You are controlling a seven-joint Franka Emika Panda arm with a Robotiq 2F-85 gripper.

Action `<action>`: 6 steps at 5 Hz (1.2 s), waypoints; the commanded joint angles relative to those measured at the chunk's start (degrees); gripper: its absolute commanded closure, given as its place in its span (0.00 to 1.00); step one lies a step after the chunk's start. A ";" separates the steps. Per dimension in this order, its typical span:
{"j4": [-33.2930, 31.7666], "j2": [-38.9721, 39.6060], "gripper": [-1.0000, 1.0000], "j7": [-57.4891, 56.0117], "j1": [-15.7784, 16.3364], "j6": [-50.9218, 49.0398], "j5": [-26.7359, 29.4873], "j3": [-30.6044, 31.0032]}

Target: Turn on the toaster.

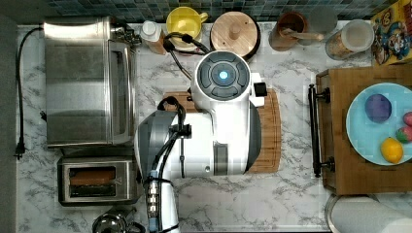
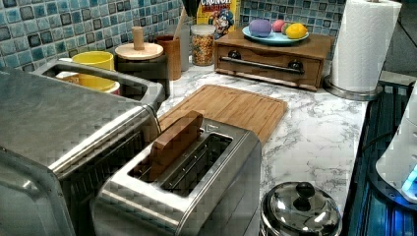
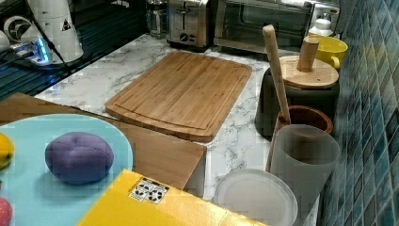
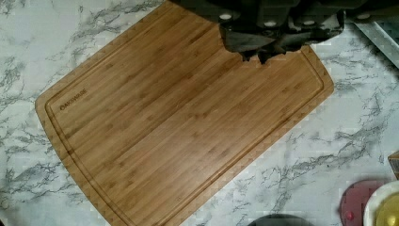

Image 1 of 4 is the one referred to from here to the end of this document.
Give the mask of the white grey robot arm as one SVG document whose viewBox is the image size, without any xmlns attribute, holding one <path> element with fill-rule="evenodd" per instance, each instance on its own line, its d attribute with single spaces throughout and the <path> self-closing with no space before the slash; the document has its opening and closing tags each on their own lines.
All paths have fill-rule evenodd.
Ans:
<svg viewBox="0 0 412 233">
<path fill-rule="evenodd" d="M 239 55 L 206 54 L 190 83 L 193 113 L 173 96 L 157 105 L 137 130 L 150 233 L 179 233 L 173 181 L 241 175 L 261 149 L 258 108 L 266 85 Z"/>
</svg>

